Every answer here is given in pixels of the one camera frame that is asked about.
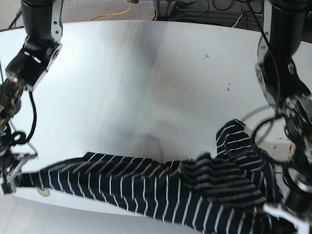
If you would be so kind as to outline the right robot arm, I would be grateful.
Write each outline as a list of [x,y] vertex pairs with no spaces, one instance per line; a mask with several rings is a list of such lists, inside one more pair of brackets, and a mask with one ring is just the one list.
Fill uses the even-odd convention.
[[[23,0],[21,14],[26,38],[23,47],[5,69],[6,80],[0,85],[0,191],[11,194],[20,182],[22,166],[34,154],[15,154],[11,147],[29,143],[37,124],[33,91],[43,79],[62,48],[61,0]],[[33,122],[29,134],[12,132],[9,121],[21,107],[21,95],[28,91]]]

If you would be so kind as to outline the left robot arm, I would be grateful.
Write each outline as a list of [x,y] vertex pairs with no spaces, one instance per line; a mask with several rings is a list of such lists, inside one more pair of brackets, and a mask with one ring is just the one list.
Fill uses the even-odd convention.
[[312,231],[312,94],[300,80],[293,54],[297,51],[312,7],[309,0],[265,0],[255,73],[263,95],[275,115],[273,124],[284,119],[284,132],[295,144],[294,154],[285,161],[267,157],[282,169],[289,188],[283,203],[264,204],[263,211],[278,219],[282,234]]

